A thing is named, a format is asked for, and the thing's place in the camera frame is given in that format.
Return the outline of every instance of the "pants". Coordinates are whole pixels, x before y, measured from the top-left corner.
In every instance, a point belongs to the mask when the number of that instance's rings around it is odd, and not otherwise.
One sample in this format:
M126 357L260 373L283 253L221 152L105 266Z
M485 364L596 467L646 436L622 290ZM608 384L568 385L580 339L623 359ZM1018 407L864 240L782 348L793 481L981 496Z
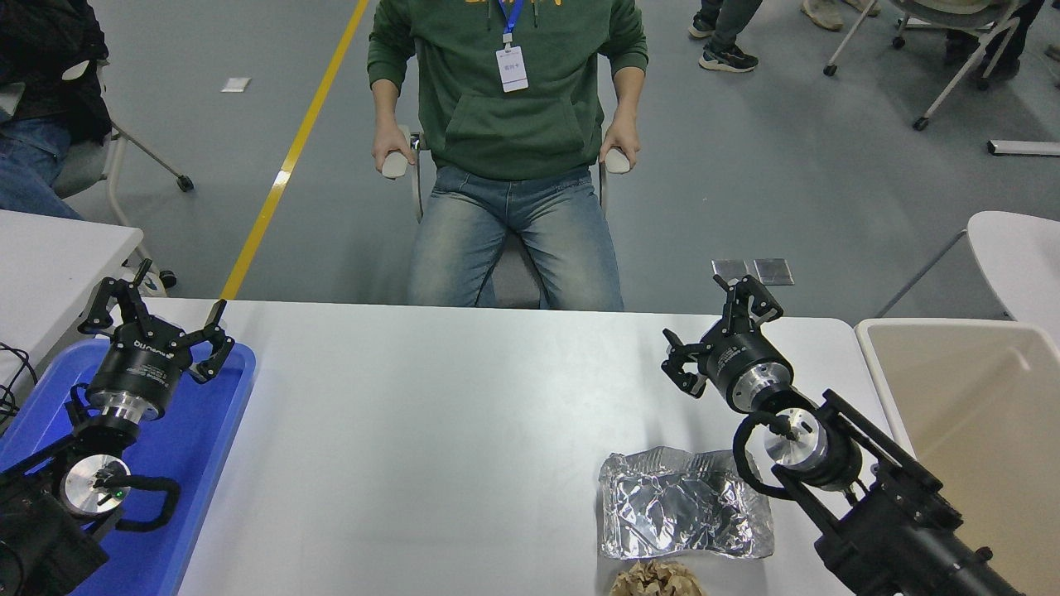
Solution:
M81 220L52 190L70 150L70 133L58 118L0 124L0 209Z
M444 166L412 247L410 304L473 306L519 234L553 309L621 311L618 263L587 168L526 181L490 180Z
M708 41L717 52L736 45L740 34L758 12L762 0L701 0L700 18L714 23L714 33Z
M1020 6L1012 13L1013 17L1019 17L1020 23L1015 25L1015 33L1012 34L1012 39L1005 47L1005 51L1002 52L1001 57L997 58L999 65L1012 65L1015 63L1017 58L1023 55L1023 49L1027 46L1027 30L1030 29L1030 23L1035 22L1038 17L1038 12L1042 10L1042 5L1045 4L1045 0L1029 0L1026 4ZM987 46L986 59L993 57L994 53L997 52L997 48L1001 47L1001 42L1005 40L1006 33L1002 33L993 38L993 41ZM975 36L965 33L964 31L958 31L955 29L947 30L946 38L950 40L960 40L969 43L975 42Z

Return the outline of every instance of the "person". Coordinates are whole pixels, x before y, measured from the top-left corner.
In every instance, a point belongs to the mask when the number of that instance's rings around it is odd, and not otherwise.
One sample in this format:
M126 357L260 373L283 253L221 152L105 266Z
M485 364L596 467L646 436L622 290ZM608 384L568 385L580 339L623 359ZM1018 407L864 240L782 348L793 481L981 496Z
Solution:
M71 143L102 143L110 132L95 76L106 57L85 0L0 0L0 95L8 106L0 113L0 209L82 218L52 183ZM80 77L63 80L80 65Z
M598 53L610 59L618 97L602 138ZM412 247L409 303L483 305L512 230L551 308L621 311L615 249L588 165L612 147L637 162L648 50L634 0L464 0L445 10L435 0L379 0L368 77L381 172L391 152L414 159L394 116L413 54L420 124L438 176Z
M859 13L865 10L865 5L873 0L843 0ZM828 30L840 31L843 29L843 15L840 14L838 0L802 0L799 7L813 24ZM869 8L868 16L880 16L880 2Z
M700 12L688 28L689 35L696 39L710 38L703 47L700 66L725 72L755 70L758 57L744 53L736 45L736 37L761 5L762 0L700 0Z
M1045 0L1028 0L1012 13L1012 17L1019 18L1020 22L1015 25L1015 32L1012 34L1012 38L1009 40L1008 46L1005 46L1005 50L997 58L997 64L990 73L991 80L1006 81L1012 78L1020 72L1020 56L1023 54L1023 50L1027 46L1027 31L1030 29L1031 23L1035 22L1035 19L1038 17L1038 13L1042 10L1044 4ZM1001 48L1001 43L1004 39L1005 34L999 34L993 38L993 40L990 41L990 45L987 46L986 54L983 56L983 62L975 71L975 75L977 77L982 77L983 73L986 72L987 67L990 65L990 60L993 59L994 54L997 53L997 49ZM956 29L947 30L946 55L942 58L943 63L946 65L964 64L965 60L967 60L968 57L975 52L978 45L978 38L970 33Z

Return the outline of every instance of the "office chair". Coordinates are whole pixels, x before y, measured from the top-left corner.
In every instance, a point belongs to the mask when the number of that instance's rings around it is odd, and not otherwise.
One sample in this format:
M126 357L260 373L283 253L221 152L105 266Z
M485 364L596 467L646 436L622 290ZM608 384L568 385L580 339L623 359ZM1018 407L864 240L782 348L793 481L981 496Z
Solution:
M416 164L412 166L412 212L416 221L423 218L423 195L420 188L420 154L429 151L423 135L410 133L407 126L400 126L405 138L416 154ZM390 179L396 179L405 175L408 161L401 153L391 153L383 165L383 175ZM604 216L607 214L607 172L613 174L624 174L630 171L630 163L621 156L617 150L612 150L604 163L599 164L600 177L600 208ZM496 306L501 309L541 309L548 306L545 293L545 284L542 282L541 274L534 266L526 244L518 234L509 230L505 236L505 244L500 251L500 259L493 267L490 279L487 282L487 293L492 286Z
M71 67L63 74L63 80L75 81L82 76L92 76L91 74L86 74L88 66L89 63L86 60ZM99 72L102 71L104 63L100 63L96 66L95 76L99 76ZM100 81L100 88L105 89L102 77ZM99 181L106 180L107 199L110 203L111 211L113 211L114 216L121 225L132 227L131 224L129 224L128 217L125 215L125 211L122 210L121 205L118 203L118 180L119 175L121 174L122 163L125 160L125 150L128 147L129 143L140 147L140 150L147 154L148 157L173 174L177 178L177 188L179 188L181 192L188 192L195 188L195 185L192 182L190 177L181 174L175 168L166 163L161 157L151 151L141 141L125 132L113 121L111 121L111 127L112 130L110 135L104 137L103 144L86 139L70 146L70 151L67 153L66 161L63 164L63 171L59 172L55 182L52 183L52 189L55 190L55 194L57 194L59 198L66 199L89 189ZM151 259L152 262L156 262L142 242L139 246L137 246L136 250L140 255L141 259ZM176 285L177 277L173 271L169 269L158 270L155 265L152 265L152 268L153 273L158 276L164 287L170 288Z
M1015 12L1020 4L1024 0L980 0L975 3L966 2L954 2L952 0L890 0L895 6L898 6L900 11L904 14L902 18L902 23L898 28L897 36L891 40L891 47L896 50L901 50L905 46L905 38L902 36L905 33L905 29L908 25L911 18L917 18L919 20L925 21L933 25L938 25L944 29L956 29L964 31L970 35L974 35L978 38L979 45L972 52L972 55L968 57L960 70L953 76L950 84L942 89L935 102L928 108L928 110L918 118L913 123L913 128L916 130L923 130L928 127L928 123L931 120L935 110L938 106L946 100L950 91L956 87L957 83L964 78L965 74L983 58L986 53L987 46L1002 33L1005 34L1004 40L1002 40L1001 47L994 52L993 59L987 66L986 70L983 72L983 76L976 81L976 87L980 91L985 91L990 87L990 82L988 77L990 73L993 72L994 67L997 65L997 59L1001 58L1002 53L1004 53L1005 48L1008 46L1009 40L1012 38L1012 34L1015 33L1015 25L1019 24L1020 19L1013 18L1012 13ZM832 54L832 57L828 59L828 64L825 66L825 75L832 76L835 74L836 65L835 60L838 59L840 53L846 47L850 38L853 37L854 33L861 27L865 17L868 16L869 11L874 5L874 2L870 2L865 5L865 10L858 17L854 25L850 28L847 36L843 38L843 42ZM986 31L982 31L982 28L993 23L992 27Z

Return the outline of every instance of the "concrete floor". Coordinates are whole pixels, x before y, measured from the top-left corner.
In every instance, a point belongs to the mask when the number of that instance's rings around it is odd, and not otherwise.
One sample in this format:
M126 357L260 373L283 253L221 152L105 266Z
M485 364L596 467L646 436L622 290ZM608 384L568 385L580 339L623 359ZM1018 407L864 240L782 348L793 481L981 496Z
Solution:
M157 261L177 273L171 295L216 297L356 3L93 4L111 50L112 117L196 186L181 193L130 151L121 200ZM238 298L404 300L416 228L409 182L382 178L369 155L374 7L367 3ZM855 323L973 213L1060 220L1060 160L985 150L988 139L1060 141L1060 64L1042 55L1060 41L1060 11L1042 10L1017 78L987 92L959 85L918 133L909 124L955 70L941 66L941 33L909 32L895 51L898 12L885 5L829 78L822 68L842 35L811 24L795 0L765 3L739 41L760 67L717 73L696 66L702 43L686 34L695 8L641 3L651 53L643 151L637 169L610 185L629 310L719 313L711 259L784 258L796 283L774 290L790 315ZM842 12L849 27L856 13ZM245 93L219 92L230 76L252 82ZM416 126L411 78L399 111ZM601 83L610 113L614 93ZM71 204L113 222L103 187ZM893 314L995 317L1001 306L962 242Z

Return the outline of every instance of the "plastic tray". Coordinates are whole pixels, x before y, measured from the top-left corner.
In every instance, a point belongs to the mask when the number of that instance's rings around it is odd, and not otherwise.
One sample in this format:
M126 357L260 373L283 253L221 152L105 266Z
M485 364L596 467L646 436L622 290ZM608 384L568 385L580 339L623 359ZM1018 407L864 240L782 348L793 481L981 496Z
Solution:
M70 433L63 407L70 387L92 379L108 347L106 339L87 339L55 358L0 442L0 470ZM192 353L202 360L209 346L196 346ZM134 474L177 480L177 509L170 523L155 531L107 534L102 546L110 561L74 595L177 593L250 397L253 371L253 352L236 344L215 379L199 385L184 374L165 416L141 424L140 439L122 459ZM132 491L125 501L125 519L154 519L162 498L160 493Z

